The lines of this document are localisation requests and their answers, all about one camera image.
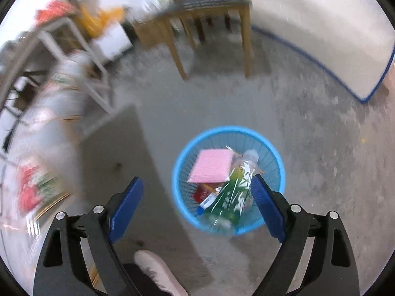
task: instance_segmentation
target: shoe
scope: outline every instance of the shoe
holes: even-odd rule
[[[148,250],[139,250],[134,253],[133,258],[134,263],[155,282],[159,289],[172,296],[188,296],[186,290],[158,255]]]

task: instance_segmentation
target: blue gripper pad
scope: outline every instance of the blue gripper pad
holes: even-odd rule
[[[260,175],[252,178],[251,193],[267,225],[267,229],[269,229],[270,235],[277,238],[280,243],[283,243],[286,238],[284,217],[272,198],[271,189],[262,180]]]
[[[121,203],[110,219],[108,239],[111,243],[123,237],[142,197],[143,182],[140,178],[137,178],[136,181],[132,181],[126,188]]]

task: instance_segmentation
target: concrete floor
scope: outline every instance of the concrete floor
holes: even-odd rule
[[[85,121],[86,199],[105,203],[133,176],[141,177],[145,196],[115,245],[121,261],[149,249],[193,296],[251,295],[280,247],[277,240],[266,227],[237,238],[200,232],[181,219],[170,192],[174,162],[191,138],[220,125],[252,128],[280,152],[290,203],[311,213],[339,212],[363,292],[395,246],[393,95],[379,88],[361,105],[287,46],[257,33],[252,46],[247,80],[237,33],[208,35],[195,53],[179,39],[186,82],[164,46],[136,47],[115,63],[117,113],[108,116],[93,106]],[[309,240],[291,289],[301,282],[311,246]]]

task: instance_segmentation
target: pink sponge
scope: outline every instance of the pink sponge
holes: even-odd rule
[[[197,184],[225,182],[229,177],[233,152],[229,149],[206,149],[199,152],[188,182]]]

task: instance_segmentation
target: bottle cap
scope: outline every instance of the bottle cap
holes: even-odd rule
[[[258,160],[259,160],[259,155],[256,152],[256,150],[249,149],[249,150],[246,150],[246,152],[244,152],[243,158],[245,158],[246,160],[250,160],[251,162],[257,164]]]

